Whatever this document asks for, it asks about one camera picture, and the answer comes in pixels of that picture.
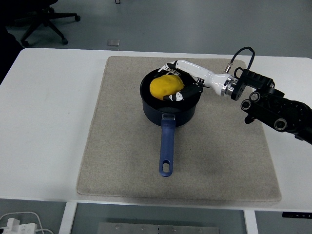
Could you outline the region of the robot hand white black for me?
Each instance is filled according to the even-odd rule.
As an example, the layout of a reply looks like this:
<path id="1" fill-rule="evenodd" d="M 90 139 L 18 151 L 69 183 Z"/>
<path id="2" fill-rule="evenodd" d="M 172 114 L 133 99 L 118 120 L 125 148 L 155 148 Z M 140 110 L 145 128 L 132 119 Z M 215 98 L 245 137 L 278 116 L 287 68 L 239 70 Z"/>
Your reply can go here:
<path id="1" fill-rule="evenodd" d="M 167 101 L 183 101 L 200 95 L 203 88 L 212 88 L 220 96 L 230 96 L 236 85 L 228 74 L 215 74 L 185 60 L 167 63 L 158 71 L 161 76 L 152 80 L 150 93 Z"/>

